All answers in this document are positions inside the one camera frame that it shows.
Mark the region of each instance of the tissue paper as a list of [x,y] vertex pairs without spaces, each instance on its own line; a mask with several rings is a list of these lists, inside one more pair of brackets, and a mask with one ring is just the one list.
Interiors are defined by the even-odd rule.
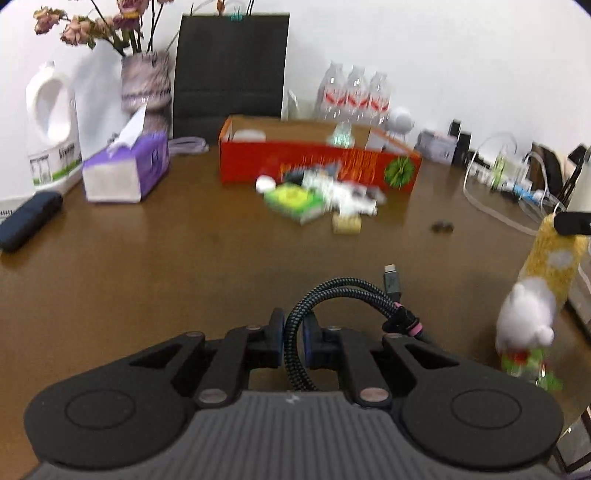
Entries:
[[144,115],[142,108],[115,142],[84,162],[89,202],[140,202],[168,170],[168,135],[142,134]]

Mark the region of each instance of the brown table surface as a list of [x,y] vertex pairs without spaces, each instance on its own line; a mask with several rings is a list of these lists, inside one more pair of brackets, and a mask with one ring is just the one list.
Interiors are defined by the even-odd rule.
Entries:
[[[403,302],[441,347],[496,365],[496,315],[532,237],[471,206],[461,175],[424,162],[412,195],[391,193],[358,236],[334,235],[329,215],[300,226],[267,209],[250,185],[222,187],[216,151],[175,158],[140,205],[92,205],[78,186],[25,247],[0,255],[0,478],[16,480],[36,463],[22,415],[44,387],[181,332],[219,338],[265,323],[274,307],[290,310],[332,277],[381,285],[390,263]],[[432,233],[438,219],[455,231]],[[382,319],[361,302],[332,301],[316,313],[324,325],[380,335]],[[591,401],[591,349],[565,313],[556,331],[551,361],[570,422]],[[285,372],[257,372],[251,385],[285,389]]]

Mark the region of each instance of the red box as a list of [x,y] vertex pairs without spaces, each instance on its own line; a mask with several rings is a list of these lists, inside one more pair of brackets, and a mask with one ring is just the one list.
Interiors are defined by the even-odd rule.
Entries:
[[[262,141],[233,141],[239,130],[257,130]],[[354,125],[353,148],[326,144],[335,124],[286,121],[275,118],[231,116],[219,137],[222,183],[254,183],[260,175],[277,181],[294,167],[340,163],[339,180],[351,180],[382,189],[412,191],[421,156],[407,145],[388,138],[381,130]]]

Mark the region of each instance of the black remote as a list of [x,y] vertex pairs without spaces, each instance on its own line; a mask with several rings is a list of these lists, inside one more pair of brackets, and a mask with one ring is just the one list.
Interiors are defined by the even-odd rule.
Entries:
[[0,223],[0,249],[15,252],[45,225],[60,209],[62,196],[57,192],[38,192]]

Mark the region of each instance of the small brown object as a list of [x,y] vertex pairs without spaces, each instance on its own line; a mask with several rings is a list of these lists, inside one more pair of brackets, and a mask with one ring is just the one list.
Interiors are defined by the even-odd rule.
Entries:
[[216,8],[218,17],[221,17],[226,10],[226,0],[217,0]]
[[431,230],[435,233],[452,233],[453,223],[448,222],[447,220],[438,220],[431,225]]
[[333,214],[333,232],[345,235],[356,234],[361,231],[361,217],[359,215],[340,216]]

